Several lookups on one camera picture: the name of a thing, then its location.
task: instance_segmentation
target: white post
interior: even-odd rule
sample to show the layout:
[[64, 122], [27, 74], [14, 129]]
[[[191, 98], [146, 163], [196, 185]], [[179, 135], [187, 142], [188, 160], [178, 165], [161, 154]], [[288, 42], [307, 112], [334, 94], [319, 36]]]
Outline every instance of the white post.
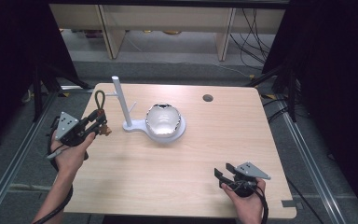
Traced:
[[120, 80], [118, 79], [118, 77], [112, 77], [112, 80], [113, 80], [113, 84], [115, 84], [117, 98], [120, 101], [121, 109], [123, 110], [123, 114], [124, 114], [124, 118], [126, 119], [127, 126], [130, 127], [132, 126], [132, 121], [130, 118], [129, 109], [127, 108], [126, 99], [124, 98], [123, 90], [121, 89]]

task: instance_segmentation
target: white base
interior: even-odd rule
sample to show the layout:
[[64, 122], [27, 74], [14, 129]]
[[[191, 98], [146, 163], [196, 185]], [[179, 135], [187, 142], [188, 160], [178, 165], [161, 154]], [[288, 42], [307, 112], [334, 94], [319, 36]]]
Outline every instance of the white base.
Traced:
[[131, 122], [132, 122], [132, 126], [130, 126], [130, 127], [127, 125], [127, 121], [123, 122], [123, 129], [126, 132], [128, 132], [128, 133], [144, 132], [152, 140], [159, 142], [159, 143], [164, 143], [164, 144], [171, 143], [171, 142], [175, 141], [176, 139], [178, 139], [180, 136], [182, 136], [182, 134], [185, 132], [185, 129], [186, 129], [186, 120], [183, 116], [181, 116], [181, 125], [179, 126], [179, 129], [176, 130], [175, 134], [170, 137], [156, 137], [155, 135], [151, 134], [151, 132], [146, 127], [145, 119], [132, 119]]

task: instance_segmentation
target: gray floor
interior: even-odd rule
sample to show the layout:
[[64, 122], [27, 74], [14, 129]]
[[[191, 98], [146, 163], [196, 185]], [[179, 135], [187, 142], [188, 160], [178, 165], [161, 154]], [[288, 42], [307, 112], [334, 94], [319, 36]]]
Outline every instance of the gray floor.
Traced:
[[[260, 68], [262, 64], [240, 51], [231, 41], [224, 62], [217, 60], [213, 34], [181, 33], [166, 35], [162, 32], [145, 34], [142, 31], [129, 31], [120, 49], [117, 59], [108, 58], [101, 38], [89, 39], [83, 33], [64, 30], [62, 36], [70, 51], [79, 77], [91, 85], [110, 82], [111, 76], [119, 76], [122, 82], [132, 83], [166, 83], [186, 85], [223, 85], [241, 86], [250, 81], [250, 76], [260, 76], [260, 71], [245, 66]], [[242, 43], [239, 35], [234, 37]], [[270, 45], [273, 35], [261, 35], [263, 41]], [[261, 57], [259, 51], [251, 49]], [[273, 78], [257, 89], [260, 94], [271, 93]], [[90, 95], [88, 93], [70, 94], [59, 97], [37, 134], [32, 147], [17, 173], [9, 192], [0, 206], [0, 223], [29, 223], [43, 202], [46, 192], [55, 177], [55, 171], [48, 161], [46, 153], [46, 134], [58, 111], [81, 117], [83, 108]], [[21, 145], [32, 124], [33, 102], [24, 104], [12, 118], [0, 136], [0, 178], [9, 166], [11, 158]], [[265, 106], [266, 116], [278, 111], [278, 104]], [[303, 105], [296, 107], [297, 125], [306, 139], [310, 151], [321, 170], [324, 180], [332, 190], [339, 208], [347, 223], [358, 223], [358, 201], [345, 177], [334, 161], [327, 158], [328, 148], [315, 128], [312, 119]], [[312, 208], [324, 223], [332, 223], [330, 216], [310, 177], [309, 171], [290, 134], [282, 116], [270, 123], [283, 169], [290, 180], [304, 195]], [[292, 220], [270, 220], [268, 223], [318, 223], [318, 219], [301, 200], [299, 194], [291, 188], [297, 203], [297, 216]], [[102, 223], [103, 216], [91, 214], [66, 214], [64, 223]]]

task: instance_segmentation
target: floor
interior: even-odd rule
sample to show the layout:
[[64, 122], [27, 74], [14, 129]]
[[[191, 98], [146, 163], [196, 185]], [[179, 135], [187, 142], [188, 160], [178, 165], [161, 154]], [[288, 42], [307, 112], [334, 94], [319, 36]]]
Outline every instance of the floor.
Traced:
[[[114, 60], [108, 58], [105, 44], [101, 38], [86, 38], [82, 32], [74, 33], [71, 30], [63, 30], [62, 36], [79, 75], [89, 78], [90, 82], [100, 80], [97, 77], [90, 78], [87, 76], [88, 73], [92, 73], [90, 66], [88, 66], [90, 63], [99, 63], [105, 66], [124, 66], [124, 68], [125, 66], [131, 68], [137, 66], [141, 72], [145, 73], [153, 72], [153, 70], [150, 70], [151, 65], [160, 66], [161, 74], [169, 72], [174, 66], [178, 71], [182, 71], [184, 76], [186, 76], [185, 71], [188, 71], [188, 68], [208, 65], [209, 68], [215, 68], [213, 70], [222, 69], [222, 71], [232, 73], [231, 76], [246, 77], [247, 79], [251, 78], [252, 75], [259, 76], [259, 69], [262, 67], [260, 60], [241, 53], [232, 39], [227, 49], [226, 60], [219, 62], [213, 34], [181, 33], [179, 35], [167, 35], [160, 31], [151, 33], [128, 31], [118, 57]], [[243, 43], [239, 34], [234, 34], [233, 37], [239, 43]], [[263, 43], [270, 46], [274, 35], [260, 35], [260, 38]], [[258, 45], [252, 38], [249, 42], [253, 46]], [[263, 60], [263, 55], [259, 49], [248, 49], [261, 61]], [[167, 70], [163, 70], [163, 65], [169, 65]], [[271, 102], [269, 98], [272, 93], [270, 90], [271, 81], [273, 79], [258, 87], [260, 94], [264, 97], [262, 99], [263, 103]], [[64, 97], [59, 98], [54, 102], [50, 110], [57, 111], [65, 107], [68, 113], [81, 116], [82, 111], [77, 108], [84, 108], [90, 96], [87, 94], [73, 94], [71, 97], [70, 100]], [[266, 116], [273, 119], [274, 117], [272, 116], [281, 109], [280, 106], [283, 106], [280, 102], [266, 105]], [[307, 203], [315, 210], [323, 223], [358, 223], [358, 201], [351, 191], [351, 187], [339, 171], [334, 160], [327, 156], [328, 148], [325, 147], [323, 139], [310, 119], [307, 110], [302, 105], [299, 105], [296, 107], [296, 113], [298, 117], [296, 126], [300, 130], [301, 136], [306, 139], [306, 146], [309, 148], [317, 168], [324, 177], [323, 182], [332, 192], [345, 222], [337, 222], [329, 214], [329, 209], [326, 207], [326, 203], [323, 202], [317, 184], [315, 184], [317, 181], [315, 182], [312, 175], [310, 175], [308, 165], [304, 162], [304, 155], [298, 149], [298, 142], [294, 140], [293, 133], [288, 128], [287, 115], [278, 114], [280, 116], [270, 123], [270, 129], [280, 153], [283, 169], [289, 180], [295, 183], [296, 188], [291, 186], [291, 191], [296, 202], [297, 217], [293, 220], [270, 220], [268, 223], [320, 222], [307, 206]], [[32, 115], [33, 107], [32, 101], [30, 101], [24, 104], [24, 107], [18, 111], [11, 123], [5, 128], [0, 145], [0, 179], [7, 171], [11, 159], [16, 155], [19, 146], [22, 144], [23, 136], [31, 129]], [[48, 114], [47, 121], [42, 124], [41, 130], [44, 131], [36, 134], [37, 137], [34, 139], [33, 146], [45, 145], [45, 130], [48, 130], [48, 121], [53, 118], [54, 113]], [[16, 173], [4, 200], [0, 204], [0, 223], [29, 223], [37, 208], [43, 202], [54, 179], [54, 171], [49, 167], [48, 162], [36, 159], [43, 158], [44, 150], [32, 148], [26, 155], [20, 170]], [[66, 214], [64, 220], [64, 223], [97, 224], [102, 222], [102, 215], [92, 214]]]

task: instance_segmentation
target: metal rail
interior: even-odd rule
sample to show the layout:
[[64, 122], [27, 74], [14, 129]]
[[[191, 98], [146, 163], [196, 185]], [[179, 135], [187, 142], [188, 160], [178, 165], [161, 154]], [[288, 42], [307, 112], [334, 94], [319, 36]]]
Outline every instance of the metal rail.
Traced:
[[33, 122], [30, 130], [25, 135], [19, 149], [17, 150], [16, 154], [14, 155], [10, 165], [7, 167], [4, 175], [0, 179], [0, 204], [4, 200], [7, 190], [10, 188], [10, 184], [13, 181], [14, 177], [16, 176], [17, 172], [20, 170], [25, 157], [28, 154], [31, 144], [34, 142], [34, 139], [40, 129], [46, 114], [48, 113], [49, 108], [51, 107], [54, 100], [58, 97], [57, 92], [53, 92], [48, 95], [46, 102], [44, 103], [44, 110], [42, 114], [39, 116], [39, 119]]
[[[286, 107], [285, 101], [280, 101], [279, 107], [281, 109]], [[305, 162], [305, 165], [310, 172], [310, 177], [315, 185], [315, 188], [318, 190], [319, 195], [321, 196], [322, 202], [324, 203], [324, 207], [330, 216], [330, 219], [333, 223], [347, 223], [344, 216], [342, 216], [342, 212], [338, 206], [338, 203], [333, 195], [333, 192], [328, 187], [327, 183], [324, 180], [324, 177], [322, 176], [321, 171], [319, 170], [318, 165], [316, 164], [315, 159], [312, 156], [312, 153], [310, 152], [310, 149], [307, 146], [307, 143], [305, 142], [301, 131], [298, 129], [298, 126], [295, 122], [292, 122], [290, 116], [288, 113], [283, 114], [284, 120], [287, 124], [287, 127], [289, 128], [290, 133], [292, 134], [298, 151], [301, 154], [301, 157], [303, 161]]]

